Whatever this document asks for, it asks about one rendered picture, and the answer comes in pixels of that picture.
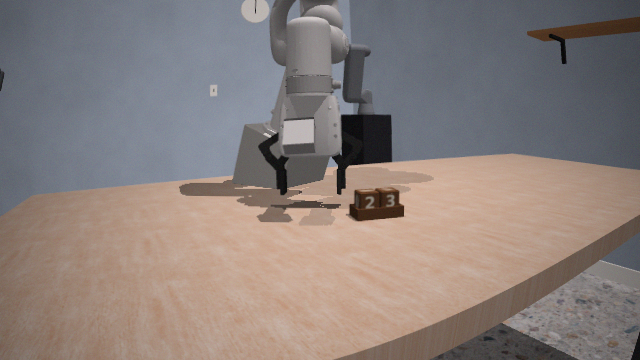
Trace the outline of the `brown wooden tray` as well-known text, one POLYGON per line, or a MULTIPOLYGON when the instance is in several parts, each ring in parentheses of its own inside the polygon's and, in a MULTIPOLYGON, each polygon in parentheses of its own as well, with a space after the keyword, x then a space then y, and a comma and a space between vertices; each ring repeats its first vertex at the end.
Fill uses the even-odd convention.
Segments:
POLYGON ((368 221, 404 217, 404 205, 359 209, 354 204, 349 204, 349 215, 357 221, 368 221))

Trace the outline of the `brown cube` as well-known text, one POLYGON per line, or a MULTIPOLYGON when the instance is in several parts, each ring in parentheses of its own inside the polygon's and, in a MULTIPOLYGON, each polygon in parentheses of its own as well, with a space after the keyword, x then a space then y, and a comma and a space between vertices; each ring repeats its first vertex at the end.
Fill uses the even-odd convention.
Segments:
POLYGON ((375 190, 379 192, 379 207, 399 206, 399 190, 392 187, 375 190))
POLYGON ((379 208, 379 192, 374 189, 354 190, 354 206, 359 209, 379 208))

